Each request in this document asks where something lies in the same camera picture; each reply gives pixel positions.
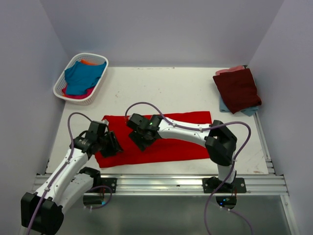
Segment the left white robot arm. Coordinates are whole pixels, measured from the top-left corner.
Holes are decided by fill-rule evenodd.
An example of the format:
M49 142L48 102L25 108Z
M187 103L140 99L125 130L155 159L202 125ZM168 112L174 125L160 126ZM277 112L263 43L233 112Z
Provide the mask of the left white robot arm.
M44 235L54 235L60 229L65 214L86 192L103 196L113 194L109 184L103 184L99 170L85 164L97 152L112 156L122 149L107 120L92 121L88 130L71 139L69 150L57 169L34 193L21 199L22 226Z

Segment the red t shirt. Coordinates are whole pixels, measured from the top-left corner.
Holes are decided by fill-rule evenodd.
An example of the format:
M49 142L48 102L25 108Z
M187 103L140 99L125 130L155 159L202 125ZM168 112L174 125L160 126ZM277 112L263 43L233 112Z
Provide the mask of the red t shirt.
M96 153L95 159L100 168L209 158L204 147L174 139L157 140L145 151L140 151L129 138L132 130L127 127L124 116L106 115L103 119L109 122L109 129L114 131L123 152L110 157L103 157L101 153Z

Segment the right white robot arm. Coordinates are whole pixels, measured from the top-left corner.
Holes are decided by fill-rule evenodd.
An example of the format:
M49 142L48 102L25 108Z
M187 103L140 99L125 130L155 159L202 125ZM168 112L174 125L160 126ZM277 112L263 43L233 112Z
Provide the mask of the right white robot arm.
M211 161L217 164L219 189L229 192L235 187L236 170L231 167L237 138L221 121L215 120L213 124L193 124L161 115L146 118L132 114L128 117L127 126L132 129L130 139L141 151L158 139L185 141L205 148Z

